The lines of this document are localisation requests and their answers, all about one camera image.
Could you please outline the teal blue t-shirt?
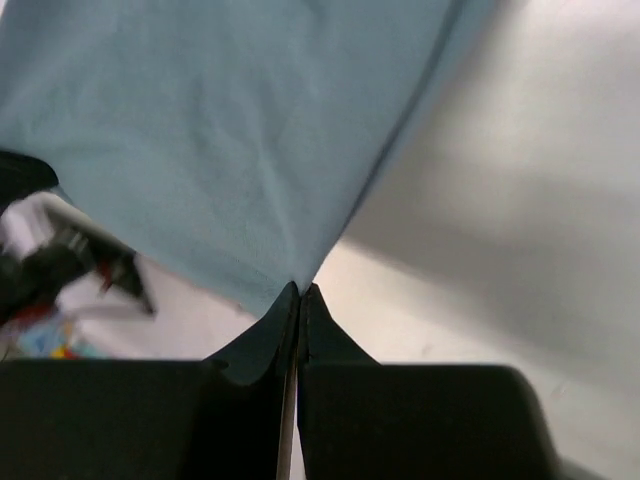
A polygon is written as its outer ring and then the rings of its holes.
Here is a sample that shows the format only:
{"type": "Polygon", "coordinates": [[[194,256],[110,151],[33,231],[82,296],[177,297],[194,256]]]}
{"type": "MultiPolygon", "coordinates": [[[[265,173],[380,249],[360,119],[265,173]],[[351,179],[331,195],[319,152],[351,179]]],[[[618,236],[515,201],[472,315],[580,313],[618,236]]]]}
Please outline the teal blue t-shirt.
{"type": "Polygon", "coordinates": [[[1,146],[263,314],[301,288],[488,1],[9,1],[1,146]]]}

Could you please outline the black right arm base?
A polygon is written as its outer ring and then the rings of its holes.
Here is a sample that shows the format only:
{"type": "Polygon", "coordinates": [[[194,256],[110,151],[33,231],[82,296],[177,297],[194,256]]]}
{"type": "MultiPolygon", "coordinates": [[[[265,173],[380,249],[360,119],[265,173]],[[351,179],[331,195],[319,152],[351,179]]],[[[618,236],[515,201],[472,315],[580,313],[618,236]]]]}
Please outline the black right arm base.
{"type": "Polygon", "coordinates": [[[1,326],[26,327],[53,313],[59,294],[90,274],[102,279],[102,292],[115,287],[142,312],[154,314],[136,257],[134,250],[112,237],[73,223],[22,258],[3,249],[1,326]]]}

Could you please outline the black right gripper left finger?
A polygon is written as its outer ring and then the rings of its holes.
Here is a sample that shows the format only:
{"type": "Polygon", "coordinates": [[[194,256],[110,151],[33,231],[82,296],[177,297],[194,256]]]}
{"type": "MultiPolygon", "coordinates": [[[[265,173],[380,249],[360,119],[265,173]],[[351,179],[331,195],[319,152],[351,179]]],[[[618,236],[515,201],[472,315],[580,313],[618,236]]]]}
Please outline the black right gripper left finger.
{"type": "Polygon", "coordinates": [[[299,292],[213,355],[10,360],[5,479],[273,479],[299,292]]]}

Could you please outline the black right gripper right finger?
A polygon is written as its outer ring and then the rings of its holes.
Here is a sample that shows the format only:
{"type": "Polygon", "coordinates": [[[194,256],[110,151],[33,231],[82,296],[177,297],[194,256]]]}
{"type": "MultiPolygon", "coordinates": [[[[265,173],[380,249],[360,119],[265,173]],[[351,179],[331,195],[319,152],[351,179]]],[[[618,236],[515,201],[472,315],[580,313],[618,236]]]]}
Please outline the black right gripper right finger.
{"type": "Polygon", "coordinates": [[[300,306],[298,429],[310,479],[558,479],[538,398],[516,369],[385,365],[331,317],[300,306]]]}

